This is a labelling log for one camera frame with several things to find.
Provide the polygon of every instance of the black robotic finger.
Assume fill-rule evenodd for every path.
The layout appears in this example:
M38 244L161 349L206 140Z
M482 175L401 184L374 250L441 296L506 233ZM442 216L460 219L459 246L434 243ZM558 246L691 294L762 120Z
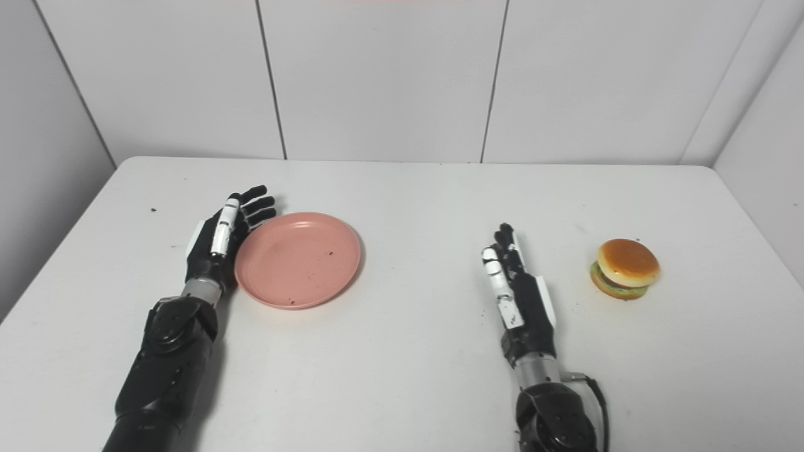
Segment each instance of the black robotic finger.
M277 209L266 208L258 211L254 215L248 216L246 218L246 223L248 223L249 230L253 230L254 228L259 227L265 221L272 219L274 216L277 216Z
M246 190L240 195L240 205L249 203L252 199L259 198L268 194L268 188L265 185L257 185Z
M246 216L251 216L263 209L273 207L277 201L273 196L265 196L264 198L254 199L252 202L245 204L242 210Z

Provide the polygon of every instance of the pink plate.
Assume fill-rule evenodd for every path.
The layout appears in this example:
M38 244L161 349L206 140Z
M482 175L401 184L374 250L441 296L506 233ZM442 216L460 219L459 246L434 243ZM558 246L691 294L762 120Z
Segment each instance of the pink plate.
M240 287L281 309L319 305L340 293L360 264L348 224L315 212L278 216L248 236L235 260Z

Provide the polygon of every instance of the panel seam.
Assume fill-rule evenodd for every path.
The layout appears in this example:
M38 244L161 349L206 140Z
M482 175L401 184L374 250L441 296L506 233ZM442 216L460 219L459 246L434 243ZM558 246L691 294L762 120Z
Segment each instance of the panel seam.
M500 55L503 53L503 38L505 37L505 23L508 20L508 5L511 0L506 0L505 10L502 13L502 27L500 28L500 42L497 47L497 59L494 62L494 78L491 80L491 94L489 95L489 111L486 115L486 129L483 131L483 145L480 149L480 163L486 157L486 140L489 137L489 124L491 123L491 108L494 106L494 93L497 91L497 73L500 68Z
M81 102L81 106L84 107L84 111L87 113L87 117L89 118L89 123L92 124L92 128L95 130L95 134L100 140L100 145L103 146L103 150L106 153L106 157L109 159L109 162L112 163L112 168L115 170L117 169L117 163L114 161L112 157L112 153L109 152L109 147L106 146L106 141L101 134L101 130L98 129L98 124L95 122L95 118L92 116L92 112L89 111L89 106L87 105L87 101L84 99L84 94L81 92L80 88L78 88L78 83L76 82L76 78L72 75L72 71L70 71L70 67L67 64L67 60L64 58L64 53L62 53L61 48L59 48L59 44L55 41L55 36L53 35L53 31L50 28L50 25L47 23L44 14L42 13L42 8L39 7L39 2L37 0L31 0L34 4L34 8L36 9L36 14L39 15L39 20L42 21L42 24L45 26L45 31L47 35L50 37L51 42L53 43L53 47L55 48L56 54L59 55L59 60L61 60L61 64L64 66L64 70L67 72L67 76L70 78L70 83L72 84L73 89L76 90L76 94L78 95L78 99Z
M271 59L268 56L268 40L265 38L265 24L262 20L262 8L260 0L254 0L256 6L256 17L260 24L260 36L262 37L262 50L265 53L265 67L268 69L268 80L271 84L271 97L273 98L273 112L277 116L277 128L279 129L279 142L282 145L282 158L288 159L288 151L285 148L285 134L282 131L282 120L279 118L279 101L277 100L277 88L273 83L273 71L271 70Z

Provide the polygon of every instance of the black forearm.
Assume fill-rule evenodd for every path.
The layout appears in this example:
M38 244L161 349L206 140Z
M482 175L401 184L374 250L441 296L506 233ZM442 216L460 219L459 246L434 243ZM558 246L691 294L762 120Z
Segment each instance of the black forearm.
M217 331L208 302L181 297L157 303L117 398L104 452L170 449L190 419Z

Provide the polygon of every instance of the white tile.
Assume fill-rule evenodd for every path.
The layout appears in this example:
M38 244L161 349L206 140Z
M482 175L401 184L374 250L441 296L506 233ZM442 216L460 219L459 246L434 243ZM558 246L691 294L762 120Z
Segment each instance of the white tile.
M760 0L511 0L486 162L677 163Z
M39 4L118 162L281 158L254 2Z
M504 0L260 0L288 158L478 162Z

